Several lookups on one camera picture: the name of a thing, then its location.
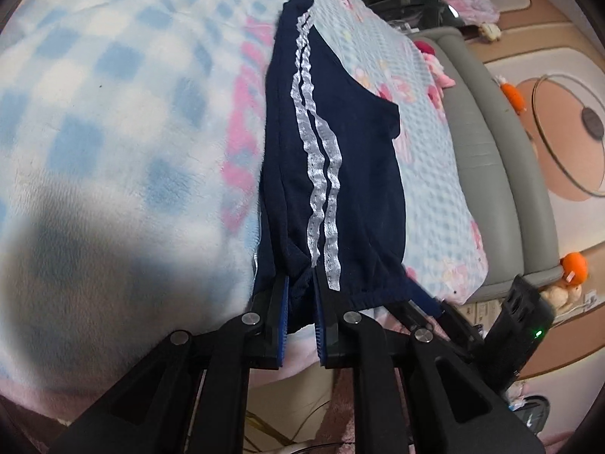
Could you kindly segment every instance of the power outlet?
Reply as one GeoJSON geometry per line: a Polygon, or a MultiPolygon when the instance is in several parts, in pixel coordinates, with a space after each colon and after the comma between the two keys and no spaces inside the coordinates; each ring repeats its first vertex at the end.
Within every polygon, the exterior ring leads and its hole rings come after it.
{"type": "Polygon", "coordinates": [[[584,296],[584,305],[586,306],[585,311],[589,311],[590,309],[592,309],[594,306],[597,305],[597,302],[598,297],[596,290],[586,292],[586,295],[584,296]]]}

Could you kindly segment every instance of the bed sheet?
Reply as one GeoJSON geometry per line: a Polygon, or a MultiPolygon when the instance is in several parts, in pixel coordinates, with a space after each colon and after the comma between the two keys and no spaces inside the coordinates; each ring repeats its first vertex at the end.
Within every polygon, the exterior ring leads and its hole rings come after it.
{"type": "MultiPolygon", "coordinates": [[[[244,309],[264,74],[286,1],[26,0],[8,22],[1,394],[71,419],[171,330],[244,309]]],[[[420,53],[360,0],[313,12],[347,71],[399,106],[403,263],[432,295],[464,302],[486,258],[420,53]]],[[[289,338],[286,373],[316,360],[309,333],[289,338]]]]}

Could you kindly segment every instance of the white stripe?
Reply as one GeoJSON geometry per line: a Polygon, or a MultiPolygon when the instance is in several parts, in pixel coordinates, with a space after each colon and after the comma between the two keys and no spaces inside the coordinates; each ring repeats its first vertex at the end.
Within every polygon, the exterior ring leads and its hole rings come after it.
{"type": "MultiPolygon", "coordinates": [[[[312,18],[309,16],[306,26],[311,27],[312,18]]],[[[317,106],[313,100],[313,83],[311,82],[311,45],[309,42],[309,30],[303,33],[306,47],[302,52],[301,74],[303,84],[301,86],[302,96],[305,99],[307,110],[315,119],[315,127],[320,135],[321,143],[328,155],[328,179],[331,183],[328,195],[328,208],[326,210],[326,221],[324,222],[324,234],[326,245],[324,247],[324,263],[326,266],[326,277],[328,287],[340,291],[341,265],[338,260],[338,228],[337,228],[337,197],[340,191],[340,180],[338,172],[343,164],[343,156],[338,147],[338,139],[331,130],[328,122],[317,114],[317,106]]]]}
{"type": "Polygon", "coordinates": [[[303,105],[298,86],[301,82],[300,66],[301,53],[305,44],[306,35],[309,33],[309,13],[306,12],[298,17],[296,28],[299,36],[296,39],[296,73],[292,77],[292,88],[290,96],[294,101],[296,110],[296,122],[298,123],[298,133],[302,140],[302,146],[307,153],[307,175],[313,183],[313,191],[309,203],[313,213],[307,223],[307,245],[311,254],[311,266],[315,267],[317,259],[320,257],[318,243],[320,240],[320,226],[324,219],[324,203],[326,202],[326,191],[328,183],[324,176],[324,156],[320,151],[317,138],[311,127],[311,120],[307,114],[307,109],[303,105]]]}

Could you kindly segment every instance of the metal screw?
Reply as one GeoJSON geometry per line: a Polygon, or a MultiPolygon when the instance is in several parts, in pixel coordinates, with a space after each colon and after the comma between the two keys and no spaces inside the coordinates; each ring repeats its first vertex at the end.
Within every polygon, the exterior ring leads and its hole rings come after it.
{"type": "Polygon", "coordinates": [[[429,343],[433,341],[433,333],[431,333],[428,329],[421,327],[414,333],[414,338],[421,343],[429,343]]]}
{"type": "Polygon", "coordinates": [[[173,345],[184,345],[189,341],[189,333],[186,331],[175,331],[170,335],[170,342],[173,345]]]}
{"type": "Polygon", "coordinates": [[[344,313],[343,319],[349,324],[359,324],[361,323],[361,314],[355,311],[348,311],[344,313]]]}
{"type": "Polygon", "coordinates": [[[256,312],[246,312],[246,314],[241,317],[241,322],[248,326],[254,326],[261,322],[261,317],[256,312]]]}

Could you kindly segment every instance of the garment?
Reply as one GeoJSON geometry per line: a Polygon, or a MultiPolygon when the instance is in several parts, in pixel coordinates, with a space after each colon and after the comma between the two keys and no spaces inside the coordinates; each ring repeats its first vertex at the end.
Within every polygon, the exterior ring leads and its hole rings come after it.
{"type": "Polygon", "coordinates": [[[290,277],[290,332],[313,321],[316,264],[352,309],[424,293],[402,266],[397,105],[350,77],[313,26],[312,5],[284,5],[266,78],[255,292],[275,272],[290,277]]]}

